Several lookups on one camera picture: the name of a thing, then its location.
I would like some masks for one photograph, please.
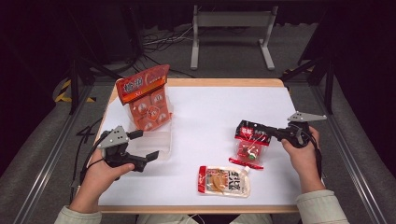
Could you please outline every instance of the table surface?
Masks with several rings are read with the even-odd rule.
[[[289,155],[275,139],[264,154],[264,170],[252,170],[249,173],[252,190],[248,198],[202,195],[197,191],[196,186],[200,165],[243,168],[228,162],[228,158],[233,154],[233,149],[230,150],[230,148],[234,147],[234,129],[241,119],[247,118],[247,120],[268,126],[286,127],[287,117],[295,111],[289,93],[286,88],[283,88],[281,80],[276,78],[168,78],[167,87],[167,95],[175,107],[170,159],[152,161],[148,163],[143,173],[131,172],[116,181],[102,195],[99,202],[100,210],[104,213],[134,214],[298,212],[294,201],[300,193],[298,176],[291,167]],[[212,94],[210,92],[223,95],[208,99],[205,94]],[[257,99],[249,100],[252,94],[257,93],[260,94]],[[196,97],[197,100],[186,103],[191,97]],[[115,116],[110,107],[118,101],[117,92],[114,89],[101,130],[104,128],[102,125],[105,129],[109,127],[106,121]],[[236,118],[239,117],[241,109],[231,112],[231,115],[214,114],[211,111],[212,107],[218,104],[227,109],[233,107],[233,103],[241,104],[241,102],[246,103],[244,106],[249,108],[249,110],[242,109],[243,118]],[[255,111],[251,105],[262,113]],[[193,113],[202,114],[202,117],[198,118],[199,116]],[[230,119],[231,122],[229,120],[222,122],[220,119]],[[212,123],[214,128],[209,127],[209,129],[215,131],[206,132],[207,126]],[[217,151],[205,148],[205,139],[212,136],[216,141],[208,140],[207,143]]]

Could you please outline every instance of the metal frame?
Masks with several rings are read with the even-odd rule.
[[[231,12],[231,11],[198,11],[198,6],[194,6],[193,12],[193,41],[191,53],[192,70],[198,69],[199,54],[199,27],[215,27],[215,26],[239,26],[239,27],[266,27],[266,35],[264,39],[259,39],[262,55],[268,70],[274,70],[274,62],[268,50],[268,42],[274,27],[277,7],[273,7],[272,11],[253,11],[253,12]]]

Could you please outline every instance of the snack bag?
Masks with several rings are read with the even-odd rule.
[[[271,137],[258,130],[259,124],[242,120],[235,131],[236,150],[229,161],[235,164],[262,170],[262,155],[270,144]]]
[[[233,167],[201,166],[198,174],[198,191],[232,197],[248,197],[250,182],[247,166],[243,170]]]
[[[129,107],[136,129],[151,131],[171,118],[164,87],[169,67],[158,65],[117,80],[120,101]]]

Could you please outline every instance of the gray carpet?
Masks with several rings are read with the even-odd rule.
[[[309,37],[316,25],[276,26],[272,33],[269,50],[272,54],[276,70],[268,71],[262,57],[257,39],[262,31],[247,29],[241,34],[230,30],[202,31],[200,36],[199,67],[190,70],[191,42],[184,40],[164,51],[155,51],[147,55],[158,63],[169,63],[176,70],[169,77],[281,77],[283,71],[297,66]],[[141,58],[137,62],[140,69],[155,65],[149,59]],[[128,76],[134,69],[123,73]],[[285,83],[290,87],[290,96],[296,109],[312,114],[324,114],[320,103],[317,102],[313,89],[302,82],[304,75]],[[34,204],[28,223],[52,223],[64,204],[69,203],[69,185],[73,174],[73,164],[80,141],[76,134],[88,125],[92,125],[103,116],[112,83],[108,78],[98,78],[90,93],[96,97],[95,103],[85,103],[78,118],[70,130],[65,141],[62,155],[49,177],[44,191],[37,204]],[[352,109],[345,100],[342,90],[335,82],[333,93],[333,117],[345,137],[354,159],[361,168],[361,172],[372,190],[372,194],[388,223],[396,223],[393,213],[396,200],[396,181],[384,166],[371,145]],[[52,147],[55,145],[64,123],[68,118],[69,103],[57,103],[41,124],[32,133],[21,148],[19,154],[10,164],[0,179],[0,223],[13,223],[23,202],[35,183]],[[329,122],[313,122],[320,133],[320,145],[323,151],[323,171],[326,176],[324,182],[328,189],[334,190],[350,223],[372,223],[370,213],[367,212],[364,201],[357,191],[350,171],[340,153],[336,136],[330,131]],[[79,166],[93,144],[93,138],[83,145]],[[298,214],[275,214],[274,222],[297,223]],[[104,214],[102,223],[134,223],[133,215]]]

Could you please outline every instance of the clear plastic package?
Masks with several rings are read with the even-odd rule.
[[[229,161],[235,164],[262,170],[262,156],[269,146],[271,137],[255,129],[257,123],[242,120],[235,131],[235,150]]]
[[[201,166],[198,173],[198,192],[230,197],[248,197],[250,181],[247,166],[242,170],[234,167]]]
[[[116,87],[128,118],[129,132],[143,130],[127,151],[145,156],[159,150],[157,160],[167,160],[172,146],[173,106],[166,96],[165,84],[169,65],[154,66],[130,77],[117,80]]]

